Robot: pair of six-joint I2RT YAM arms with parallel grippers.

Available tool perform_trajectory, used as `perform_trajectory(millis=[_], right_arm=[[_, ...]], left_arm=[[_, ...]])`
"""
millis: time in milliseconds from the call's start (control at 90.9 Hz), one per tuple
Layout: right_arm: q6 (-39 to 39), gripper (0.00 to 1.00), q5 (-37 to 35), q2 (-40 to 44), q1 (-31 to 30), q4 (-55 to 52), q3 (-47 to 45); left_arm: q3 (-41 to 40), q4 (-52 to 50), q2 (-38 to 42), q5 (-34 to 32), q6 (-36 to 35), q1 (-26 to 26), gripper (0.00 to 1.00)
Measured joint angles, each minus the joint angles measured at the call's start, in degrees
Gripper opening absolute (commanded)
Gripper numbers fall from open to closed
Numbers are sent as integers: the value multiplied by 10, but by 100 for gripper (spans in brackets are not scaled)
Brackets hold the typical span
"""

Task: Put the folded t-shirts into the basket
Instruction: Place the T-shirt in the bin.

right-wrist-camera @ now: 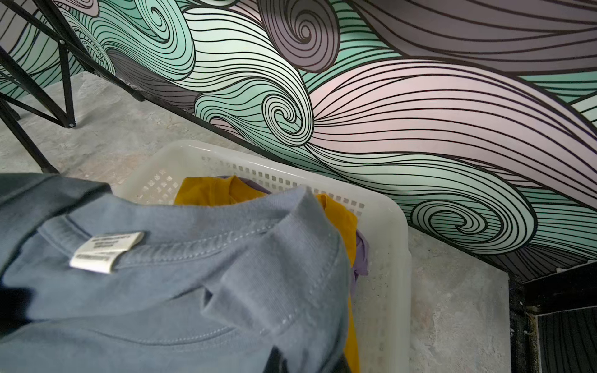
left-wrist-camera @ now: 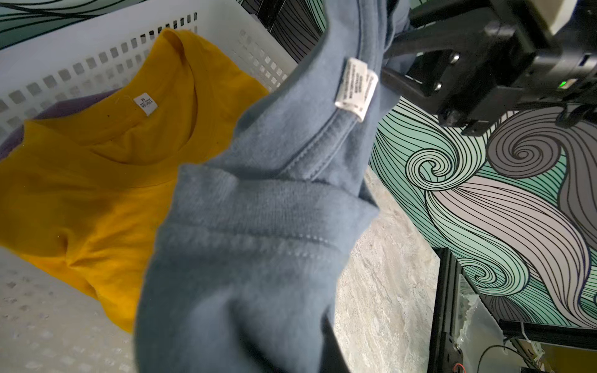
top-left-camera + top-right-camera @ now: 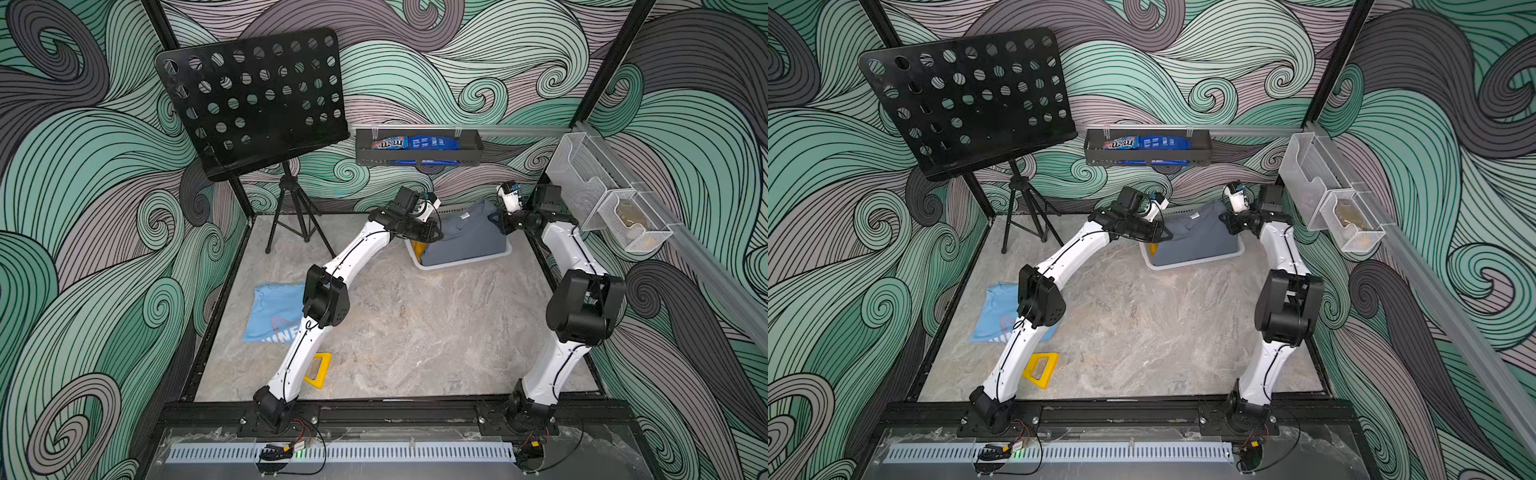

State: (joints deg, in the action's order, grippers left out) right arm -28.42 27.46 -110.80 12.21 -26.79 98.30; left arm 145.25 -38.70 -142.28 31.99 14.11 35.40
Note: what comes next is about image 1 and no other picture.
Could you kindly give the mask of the yellow t-shirt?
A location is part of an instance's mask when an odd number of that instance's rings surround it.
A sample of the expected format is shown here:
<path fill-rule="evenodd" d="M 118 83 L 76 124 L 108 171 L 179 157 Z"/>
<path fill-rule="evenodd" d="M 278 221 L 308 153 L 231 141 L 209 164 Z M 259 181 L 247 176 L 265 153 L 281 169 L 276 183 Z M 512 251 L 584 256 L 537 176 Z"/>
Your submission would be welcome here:
<path fill-rule="evenodd" d="M 175 205 L 218 207 L 237 205 L 264 197 L 270 191 L 252 180 L 230 177 L 186 178 L 175 197 Z M 365 237 L 358 230 L 358 220 L 352 212 L 326 194 L 317 194 L 318 202 L 332 225 L 339 231 L 351 264 L 351 297 L 355 297 L 357 280 L 368 274 L 368 249 Z M 348 371 L 360 371 L 358 339 L 354 317 L 350 317 L 344 354 Z"/>

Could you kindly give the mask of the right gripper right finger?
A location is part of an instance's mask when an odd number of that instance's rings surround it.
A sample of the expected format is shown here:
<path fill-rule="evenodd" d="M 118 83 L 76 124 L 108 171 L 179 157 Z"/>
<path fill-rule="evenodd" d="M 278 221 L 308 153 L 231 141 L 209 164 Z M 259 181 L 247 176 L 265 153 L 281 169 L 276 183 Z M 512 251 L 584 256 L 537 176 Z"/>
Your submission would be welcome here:
<path fill-rule="evenodd" d="M 344 355 L 342 355 L 337 364 L 334 365 L 333 373 L 351 373 L 348 361 Z"/>

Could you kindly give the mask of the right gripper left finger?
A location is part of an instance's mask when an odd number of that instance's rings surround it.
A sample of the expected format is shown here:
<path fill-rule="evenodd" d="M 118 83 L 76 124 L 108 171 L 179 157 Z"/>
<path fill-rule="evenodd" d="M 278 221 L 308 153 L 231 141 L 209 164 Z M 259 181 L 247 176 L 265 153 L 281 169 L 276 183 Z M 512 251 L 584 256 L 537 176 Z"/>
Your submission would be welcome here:
<path fill-rule="evenodd" d="M 287 360 L 283 353 L 277 348 L 273 347 L 269 358 L 267 359 L 266 365 L 264 366 L 263 373 L 288 373 Z"/>

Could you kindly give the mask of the grey t-shirt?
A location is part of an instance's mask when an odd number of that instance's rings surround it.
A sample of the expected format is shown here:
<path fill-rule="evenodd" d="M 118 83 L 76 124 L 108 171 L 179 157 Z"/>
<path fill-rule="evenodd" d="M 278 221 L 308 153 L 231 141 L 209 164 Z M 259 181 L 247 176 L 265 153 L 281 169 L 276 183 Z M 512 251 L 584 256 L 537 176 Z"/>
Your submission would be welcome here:
<path fill-rule="evenodd" d="M 351 264 L 297 187 L 222 207 L 138 205 L 110 186 L 1 176 L 1 370 L 333 372 Z"/>

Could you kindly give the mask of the purple t-shirt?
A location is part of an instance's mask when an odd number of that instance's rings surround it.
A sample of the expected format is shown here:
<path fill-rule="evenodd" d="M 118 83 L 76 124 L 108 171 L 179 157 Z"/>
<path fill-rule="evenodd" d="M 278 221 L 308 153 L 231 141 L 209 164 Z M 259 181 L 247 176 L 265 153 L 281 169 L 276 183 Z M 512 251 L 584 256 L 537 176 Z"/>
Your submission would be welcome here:
<path fill-rule="evenodd" d="M 209 195 L 206 199 L 211 206 L 236 205 L 270 194 L 251 180 L 239 177 L 216 177 L 211 182 Z M 353 270 L 353 281 L 359 276 L 368 275 L 368 249 L 365 236 L 358 230 L 358 220 L 340 203 L 326 194 L 316 195 L 326 217 L 341 234 Z"/>

